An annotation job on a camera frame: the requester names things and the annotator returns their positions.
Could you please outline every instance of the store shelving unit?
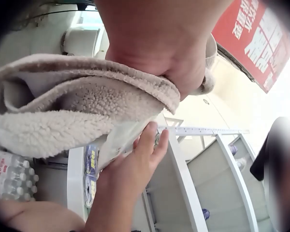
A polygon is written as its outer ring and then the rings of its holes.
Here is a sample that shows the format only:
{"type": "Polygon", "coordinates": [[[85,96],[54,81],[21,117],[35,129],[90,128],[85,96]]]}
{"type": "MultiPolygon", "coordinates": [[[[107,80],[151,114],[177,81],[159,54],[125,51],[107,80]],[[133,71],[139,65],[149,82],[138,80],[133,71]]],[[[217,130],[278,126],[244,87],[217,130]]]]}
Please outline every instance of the store shelving unit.
{"type": "Polygon", "coordinates": [[[85,207],[84,150],[84,147],[69,150],[67,172],[67,207],[86,221],[88,218],[88,211],[85,207]]]}
{"type": "MultiPolygon", "coordinates": [[[[158,115],[156,121],[159,132],[164,128],[169,130],[168,151],[138,200],[133,229],[142,232],[157,229],[160,232],[262,231],[258,226],[267,224],[268,220],[264,203],[258,202],[264,195],[262,184],[249,179],[246,173],[249,167],[240,172],[222,138],[223,135],[238,135],[232,142],[239,149],[237,155],[248,153],[252,163],[255,154],[243,135],[249,131],[168,127],[163,114],[158,115]],[[186,163],[179,146],[185,136],[214,136],[216,139],[186,163]],[[202,208],[210,211],[207,221],[202,208]]],[[[69,153],[67,205],[86,220],[83,153],[83,148],[71,149],[69,153]]]]}

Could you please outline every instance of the finger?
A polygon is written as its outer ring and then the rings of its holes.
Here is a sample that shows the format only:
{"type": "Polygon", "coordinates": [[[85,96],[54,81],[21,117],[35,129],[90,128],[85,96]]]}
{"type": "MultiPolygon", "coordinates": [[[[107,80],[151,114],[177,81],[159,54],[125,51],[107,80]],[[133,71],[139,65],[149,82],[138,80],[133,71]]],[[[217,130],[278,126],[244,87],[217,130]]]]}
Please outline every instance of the finger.
{"type": "Polygon", "coordinates": [[[165,156],[167,152],[167,147],[168,147],[168,130],[163,130],[159,138],[158,146],[155,148],[151,156],[151,161],[155,164],[156,167],[165,156]]]}
{"type": "Polygon", "coordinates": [[[139,140],[140,140],[140,137],[138,137],[136,140],[134,140],[134,142],[133,142],[133,150],[136,149],[136,147],[138,146],[139,140]]]}
{"type": "Polygon", "coordinates": [[[143,130],[138,146],[135,149],[136,154],[148,154],[151,155],[154,150],[155,135],[157,132],[158,125],[156,122],[150,122],[143,130]]]}
{"type": "Polygon", "coordinates": [[[125,159],[124,155],[120,154],[119,156],[114,158],[114,160],[106,168],[112,169],[112,168],[118,167],[124,159],[125,159]]]}

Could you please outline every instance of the red banner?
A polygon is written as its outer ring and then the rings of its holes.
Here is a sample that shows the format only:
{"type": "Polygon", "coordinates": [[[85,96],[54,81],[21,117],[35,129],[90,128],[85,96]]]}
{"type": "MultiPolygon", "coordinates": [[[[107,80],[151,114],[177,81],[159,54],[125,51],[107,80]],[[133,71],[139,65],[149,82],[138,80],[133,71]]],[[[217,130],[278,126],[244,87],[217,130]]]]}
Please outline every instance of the red banner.
{"type": "Polygon", "coordinates": [[[257,0],[235,0],[212,34],[266,93],[290,58],[290,33],[257,0]]]}

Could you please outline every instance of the bottled water pack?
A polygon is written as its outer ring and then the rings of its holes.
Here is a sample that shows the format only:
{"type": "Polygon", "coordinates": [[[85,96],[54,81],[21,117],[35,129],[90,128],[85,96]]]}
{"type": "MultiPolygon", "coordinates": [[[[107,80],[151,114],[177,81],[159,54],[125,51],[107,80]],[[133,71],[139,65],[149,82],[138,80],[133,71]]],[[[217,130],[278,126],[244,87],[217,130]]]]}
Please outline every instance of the bottled water pack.
{"type": "Polygon", "coordinates": [[[34,201],[38,181],[24,157],[0,151],[0,199],[34,201]]]}

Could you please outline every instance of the fleece fabric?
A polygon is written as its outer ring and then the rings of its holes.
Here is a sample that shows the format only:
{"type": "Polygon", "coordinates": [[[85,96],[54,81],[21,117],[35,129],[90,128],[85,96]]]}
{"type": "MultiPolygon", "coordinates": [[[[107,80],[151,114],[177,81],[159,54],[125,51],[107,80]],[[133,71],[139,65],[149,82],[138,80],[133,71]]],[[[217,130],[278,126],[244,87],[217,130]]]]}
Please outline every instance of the fleece fabric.
{"type": "Polygon", "coordinates": [[[211,34],[206,43],[205,51],[205,75],[203,82],[199,88],[191,93],[191,95],[202,95],[210,93],[215,86],[215,78],[210,72],[210,69],[214,65],[217,56],[217,43],[211,34]]]}
{"type": "Polygon", "coordinates": [[[36,54],[0,68],[0,146],[34,158],[86,145],[180,100],[169,80],[111,61],[36,54]]]}

